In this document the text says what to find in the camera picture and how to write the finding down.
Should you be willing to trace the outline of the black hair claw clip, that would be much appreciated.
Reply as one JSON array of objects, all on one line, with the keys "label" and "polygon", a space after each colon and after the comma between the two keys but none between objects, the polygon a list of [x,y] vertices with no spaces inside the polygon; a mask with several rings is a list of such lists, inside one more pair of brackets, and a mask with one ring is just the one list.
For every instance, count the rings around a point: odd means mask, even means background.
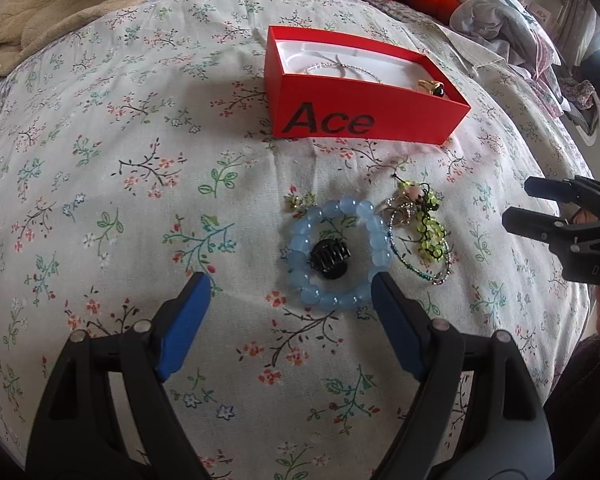
[{"label": "black hair claw clip", "polygon": [[335,281],[347,273],[350,258],[351,252],[343,240],[325,238],[311,249],[310,266],[325,280]]}]

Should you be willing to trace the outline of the crumpled grey clothes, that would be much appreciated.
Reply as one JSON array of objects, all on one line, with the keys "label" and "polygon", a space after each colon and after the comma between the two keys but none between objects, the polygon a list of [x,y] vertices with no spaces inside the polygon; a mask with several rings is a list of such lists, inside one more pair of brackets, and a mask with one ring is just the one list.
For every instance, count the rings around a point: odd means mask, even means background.
[{"label": "crumpled grey clothes", "polygon": [[450,29],[499,55],[529,81],[550,116],[562,116],[564,97],[554,72],[562,61],[539,22],[518,0],[458,1]]}]

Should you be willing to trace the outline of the red Ace box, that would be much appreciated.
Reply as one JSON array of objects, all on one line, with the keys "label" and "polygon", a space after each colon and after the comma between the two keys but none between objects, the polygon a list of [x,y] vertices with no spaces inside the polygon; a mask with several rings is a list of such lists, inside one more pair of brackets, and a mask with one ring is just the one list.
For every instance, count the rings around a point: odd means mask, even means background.
[{"label": "red Ace box", "polygon": [[279,139],[441,145],[470,111],[426,55],[321,29],[270,27],[264,83]]}]

